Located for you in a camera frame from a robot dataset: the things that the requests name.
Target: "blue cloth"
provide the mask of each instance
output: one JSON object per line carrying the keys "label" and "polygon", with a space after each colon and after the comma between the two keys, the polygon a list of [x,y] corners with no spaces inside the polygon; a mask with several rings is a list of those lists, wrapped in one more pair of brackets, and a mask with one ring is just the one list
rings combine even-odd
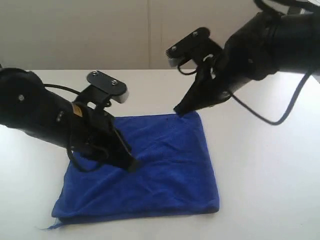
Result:
{"label": "blue cloth", "polygon": [[[196,112],[117,117],[115,125],[140,161],[133,173],[105,165],[79,172],[72,163],[52,210],[61,225],[215,213],[219,195]],[[96,163],[75,155],[87,169]]]}

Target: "yellow sticker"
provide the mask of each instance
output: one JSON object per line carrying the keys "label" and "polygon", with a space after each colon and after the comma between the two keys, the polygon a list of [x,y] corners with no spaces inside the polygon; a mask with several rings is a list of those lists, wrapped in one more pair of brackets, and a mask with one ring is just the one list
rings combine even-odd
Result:
{"label": "yellow sticker", "polygon": [[73,109],[73,113],[74,113],[75,115],[77,115],[77,116],[79,116],[79,117],[83,117],[81,108],[80,108],[78,105],[72,103],[72,109]]}

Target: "white tabletop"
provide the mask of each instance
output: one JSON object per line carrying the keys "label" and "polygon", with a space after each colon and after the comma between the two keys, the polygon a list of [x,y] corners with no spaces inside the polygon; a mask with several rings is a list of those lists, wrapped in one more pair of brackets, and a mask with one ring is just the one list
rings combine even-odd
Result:
{"label": "white tabletop", "polygon": [[[35,71],[76,90],[89,70]],[[106,70],[130,91],[115,116],[172,113],[193,82],[175,70]],[[279,73],[236,95],[270,119],[284,112],[301,75]],[[70,101],[72,93],[55,90]],[[68,165],[63,148],[0,126],[0,239],[318,240],[320,239],[320,85],[312,77],[287,121],[269,126],[234,100],[200,110],[220,194],[215,214],[156,217],[41,230]]]}

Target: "blue towel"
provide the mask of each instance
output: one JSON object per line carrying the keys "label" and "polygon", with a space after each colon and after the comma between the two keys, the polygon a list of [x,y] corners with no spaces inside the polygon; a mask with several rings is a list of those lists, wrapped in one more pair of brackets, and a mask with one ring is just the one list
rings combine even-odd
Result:
{"label": "blue towel", "polygon": [[[117,117],[115,125],[140,161],[133,173],[105,165],[90,173],[72,163],[52,226],[141,217],[215,213],[219,195],[201,119],[196,112]],[[75,154],[89,169],[96,163]]]}

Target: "blue fabric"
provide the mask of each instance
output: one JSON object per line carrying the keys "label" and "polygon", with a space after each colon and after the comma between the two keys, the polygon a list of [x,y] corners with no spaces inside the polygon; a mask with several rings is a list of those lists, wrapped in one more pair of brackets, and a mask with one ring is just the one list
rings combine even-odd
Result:
{"label": "blue fabric", "polygon": [[[60,225],[215,213],[219,195],[201,119],[196,112],[117,117],[115,125],[141,167],[103,166],[81,173],[69,164],[52,216]],[[75,155],[87,169],[95,162]]]}

